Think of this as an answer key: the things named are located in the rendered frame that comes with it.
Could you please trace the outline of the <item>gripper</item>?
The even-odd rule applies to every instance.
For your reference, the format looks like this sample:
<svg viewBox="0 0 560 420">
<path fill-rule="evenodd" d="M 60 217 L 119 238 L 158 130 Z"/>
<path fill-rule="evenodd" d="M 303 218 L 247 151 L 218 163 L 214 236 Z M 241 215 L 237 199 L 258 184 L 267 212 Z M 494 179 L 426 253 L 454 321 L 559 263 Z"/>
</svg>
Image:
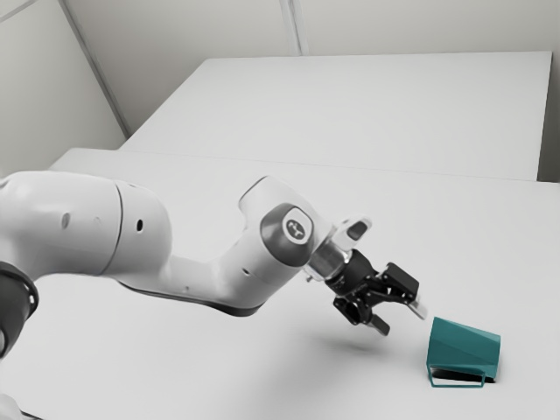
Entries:
<svg viewBox="0 0 560 420">
<path fill-rule="evenodd" d="M 427 319 L 427 308 L 419 297 L 420 283 L 393 262 L 378 273 L 357 249 L 325 285 L 335 294 L 333 306 L 351 325 L 373 328 L 382 336 L 389 335 L 390 326 L 372 312 L 380 301 L 404 305 L 420 319 Z"/>
</svg>

